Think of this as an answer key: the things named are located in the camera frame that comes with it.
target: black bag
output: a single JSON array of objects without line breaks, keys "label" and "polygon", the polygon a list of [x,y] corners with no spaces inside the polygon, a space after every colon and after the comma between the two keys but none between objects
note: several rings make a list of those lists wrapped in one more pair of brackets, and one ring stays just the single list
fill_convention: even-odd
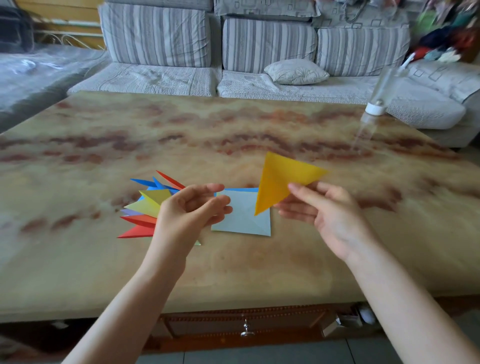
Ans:
[{"label": "black bag", "polygon": [[0,6],[0,52],[27,53],[33,46],[30,15],[22,9]]}]

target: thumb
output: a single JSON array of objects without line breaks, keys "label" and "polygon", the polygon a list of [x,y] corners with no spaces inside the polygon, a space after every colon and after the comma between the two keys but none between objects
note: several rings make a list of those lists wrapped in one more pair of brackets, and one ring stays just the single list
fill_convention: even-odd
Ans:
[{"label": "thumb", "polygon": [[328,199],[321,194],[312,191],[310,188],[302,186],[298,183],[289,183],[288,189],[299,200],[313,206],[317,210],[321,210],[328,203]]},{"label": "thumb", "polygon": [[230,203],[228,196],[221,195],[210,199],[195,211],[191,212],[195,216],[195,219],[203,225],[205,225],[211,217],[223,214],[223,208]]}]

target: yellow folded paper triangle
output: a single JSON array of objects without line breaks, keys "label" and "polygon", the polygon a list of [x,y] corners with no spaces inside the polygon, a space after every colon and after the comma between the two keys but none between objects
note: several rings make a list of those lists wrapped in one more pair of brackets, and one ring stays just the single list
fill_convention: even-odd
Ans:
[{"label": "yellow folded paper triangle", "polygon": [[264,212],[290,194],[291,182],[307,185],[328,173],[320,167],[267,152],[258,188],[255,215]]},{"label": "yellow folded paper triangle", "polygon": [[172,196],[169,190],[143,190],[140,191],[140,193],[143,197],[145,197],[146,200],[157,203],[159,205],[161,205],[162,202],[165,201],[167,198]]},{"label": "yellow folded paper triangle", "polygon": [[134,202],[133,204],[127,205],[125,208],[152,216],[154,218],[158,216],[161,203],[171,196],[169,190],[145,190],[140,191],[140,193],[145,198],[143,200]]}]

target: transparent bottle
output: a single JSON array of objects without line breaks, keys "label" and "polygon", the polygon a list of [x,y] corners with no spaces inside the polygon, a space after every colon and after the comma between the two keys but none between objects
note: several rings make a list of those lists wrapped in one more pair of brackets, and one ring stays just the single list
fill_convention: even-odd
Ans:
[{"label": "transparent bottle", "polygon": [[402,78],[407,74],[405,68],[384,66],[365,111],[371,115],[383,115],[395,97]]}]

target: white throw pillow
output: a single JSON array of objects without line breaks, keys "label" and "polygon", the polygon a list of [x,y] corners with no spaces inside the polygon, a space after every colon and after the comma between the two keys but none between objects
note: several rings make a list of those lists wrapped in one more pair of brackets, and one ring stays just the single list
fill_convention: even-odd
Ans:
[{"label": "white throw pillow", "polygon": [[273,82],[281,85],[311,85],[325,81],[330,75],[309,60],[279,61],[265,67]]}]

